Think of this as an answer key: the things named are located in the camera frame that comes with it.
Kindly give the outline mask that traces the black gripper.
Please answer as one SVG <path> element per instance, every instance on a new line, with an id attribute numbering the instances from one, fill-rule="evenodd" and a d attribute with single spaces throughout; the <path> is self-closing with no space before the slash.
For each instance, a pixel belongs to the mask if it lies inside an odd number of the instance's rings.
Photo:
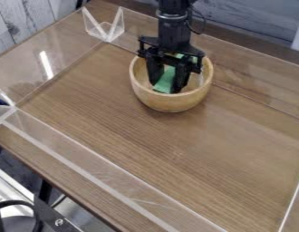
<path id="1" fill-rule="evenodd" d="M 174 50 L 163 48 L 158 43 L 157 37 L 139 36 L 137 55 L 145 59 L 149 83 L 154 85 L 163 74 L 163 66 L 175 66 L 174 78 L 171 83 L 171 93 L 179 93 L 187 84 L 189 72 L 201 72 L 201 60 L 205 56 L 203 51 L 193 47 L 189 43 L 178 46 Z M 190 61 L 187 64 L 178 64 L 178 55 L 186 56 Z"/>

